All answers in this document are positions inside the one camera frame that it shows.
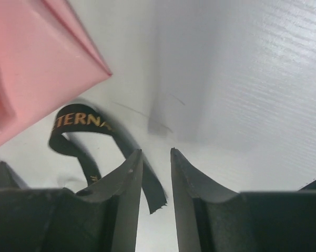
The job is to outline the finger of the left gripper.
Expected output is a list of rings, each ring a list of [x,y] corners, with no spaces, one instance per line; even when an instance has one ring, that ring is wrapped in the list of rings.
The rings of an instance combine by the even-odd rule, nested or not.
[[[0,161],[0,188],[23,188],[23,180],[3,161]]]

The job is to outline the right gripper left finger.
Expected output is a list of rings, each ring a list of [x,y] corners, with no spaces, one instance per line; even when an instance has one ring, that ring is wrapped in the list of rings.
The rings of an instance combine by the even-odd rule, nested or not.
[[[142,152],[79,192],[0,188],[0,251],[134,251]]]

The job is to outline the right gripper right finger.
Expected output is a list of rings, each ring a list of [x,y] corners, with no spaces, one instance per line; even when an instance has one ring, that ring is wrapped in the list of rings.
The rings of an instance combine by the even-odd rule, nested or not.
[[[316,251],[316,190],[237,193],[170,158],[180,251]]]

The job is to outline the black ribbon gold lettering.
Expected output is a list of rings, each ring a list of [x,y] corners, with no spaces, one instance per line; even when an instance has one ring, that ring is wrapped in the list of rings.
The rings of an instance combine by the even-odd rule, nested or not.
[[[56,114],[48,146],[59,154],[77,158],[88,185],[100,180],[101,173],[87,151],[64,137],[65,133],[74,132],[98,133],[112,137],[126,159],[135,150],[140,149],[131,134],[107,114],[81,103],[62,107]],[[167,205],[165,190],[145,156],[143,157],[142,189],[150,214]]]

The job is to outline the pink wrapping paper sheet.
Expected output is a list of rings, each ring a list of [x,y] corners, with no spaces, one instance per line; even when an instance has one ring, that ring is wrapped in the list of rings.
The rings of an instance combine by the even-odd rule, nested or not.
[[[0,1],[0,146],[110,76],[68,1]]]

